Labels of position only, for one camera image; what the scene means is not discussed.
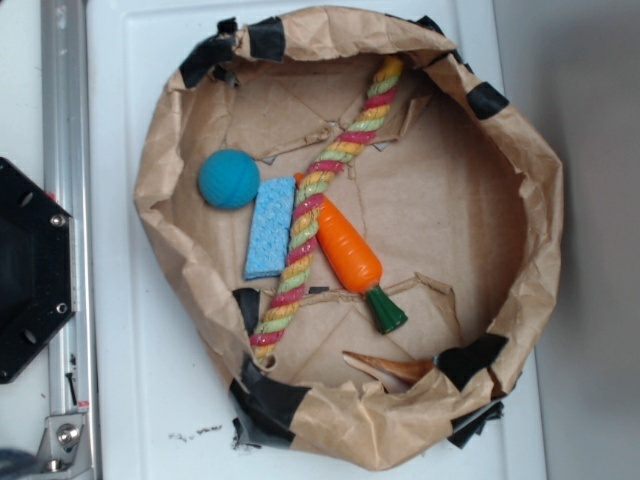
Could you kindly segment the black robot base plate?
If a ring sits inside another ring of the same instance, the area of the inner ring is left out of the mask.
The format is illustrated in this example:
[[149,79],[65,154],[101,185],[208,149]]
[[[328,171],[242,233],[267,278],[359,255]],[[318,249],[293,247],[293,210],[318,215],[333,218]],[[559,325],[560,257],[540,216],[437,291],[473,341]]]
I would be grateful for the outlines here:
[[9,384],[74,314],[71,216],[1,160],[1,383]]

